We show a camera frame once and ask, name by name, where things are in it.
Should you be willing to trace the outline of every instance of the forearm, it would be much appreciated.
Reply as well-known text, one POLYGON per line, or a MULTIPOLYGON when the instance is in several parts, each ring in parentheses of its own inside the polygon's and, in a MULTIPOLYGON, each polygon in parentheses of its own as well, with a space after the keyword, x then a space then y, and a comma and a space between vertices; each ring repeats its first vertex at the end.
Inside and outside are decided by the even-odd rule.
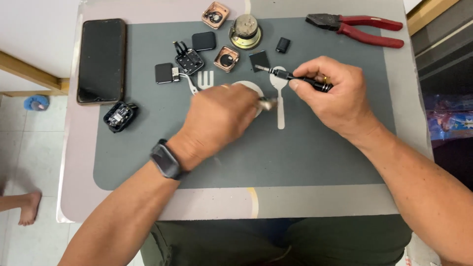
POLYGON ((91 213, 59 265, 128 264, 178 186, 148 162, 91 213))
POLYGON ((381 124, 348 137, 373 163, 399 212, 420 238, 445 258, 473 263, 473 193, 381 124))

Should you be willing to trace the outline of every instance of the olive green pants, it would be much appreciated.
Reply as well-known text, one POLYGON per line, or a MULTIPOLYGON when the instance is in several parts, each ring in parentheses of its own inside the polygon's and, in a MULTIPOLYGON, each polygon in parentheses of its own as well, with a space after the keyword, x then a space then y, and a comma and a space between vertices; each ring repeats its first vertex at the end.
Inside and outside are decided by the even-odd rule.
POLYGON ((145 266, 390 266, 411 240, 400 215, 296 221, 279 241, 268 237, 276 219, 155 222, 141 255, 145 266))

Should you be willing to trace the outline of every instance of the pliers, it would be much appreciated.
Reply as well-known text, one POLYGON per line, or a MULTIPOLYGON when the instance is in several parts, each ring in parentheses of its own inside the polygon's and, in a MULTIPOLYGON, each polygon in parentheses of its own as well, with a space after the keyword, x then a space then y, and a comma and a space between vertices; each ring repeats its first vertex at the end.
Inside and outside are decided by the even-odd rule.
POLYGON ((371 35, 356 29, 355 25, 373 26, 387 30, 398 31, 403 28, 401 22, 371 16, 348 16, 330 14, 309 14, 306 22, 316 27, 336 31, 338 34, 346 36, 366 44, 383 47, 401 48, 404 41, 388 37, 371 35))

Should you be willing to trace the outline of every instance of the watch on wrist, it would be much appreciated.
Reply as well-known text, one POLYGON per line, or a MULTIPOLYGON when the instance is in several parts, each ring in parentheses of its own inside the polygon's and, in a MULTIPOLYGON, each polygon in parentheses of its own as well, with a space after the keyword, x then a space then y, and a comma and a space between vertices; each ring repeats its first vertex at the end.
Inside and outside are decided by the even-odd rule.
POLYGON ((187 172, 182 169, 172 151, 167 148, 166 142, 167 140, 165 139, 158 141, 153 150, 151 150, 151 160, 165 178, 179 180, 187 172))

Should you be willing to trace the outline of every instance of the precision screwdriver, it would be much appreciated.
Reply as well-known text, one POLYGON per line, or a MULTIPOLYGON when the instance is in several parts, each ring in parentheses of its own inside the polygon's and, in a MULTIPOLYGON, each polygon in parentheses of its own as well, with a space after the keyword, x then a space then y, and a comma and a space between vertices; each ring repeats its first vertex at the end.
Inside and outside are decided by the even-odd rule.
POLYGON ((270 74, 273 74, 276 77, 281 78, 281 79, 285 79, 285 80, 303 80, 303 81, 309 83, 310 85, 312 85, 312 87, 314 87, 314 89, 316 89, 318 91, 321 91, 321 92, 328 92, 331 88, 333 88, 332 84, 320 83, 320 82, 317 82, 317 81, 315 81, 313 79, 310 79, 310 78, 307 78, 307 77, 300 77, 300 78, 294 77, 294 75, 292 75, 291 72, 287 72, 287 71, 283 71, 283 70, 279 70, 279 69, 274 69, 274 68, 267 68, 267 67, 263 67, 263 66, 260 66, 260 65, 254 65, 254 67, 256 67, 257 69, 263 70, 263 71, 267 71, 270 74))

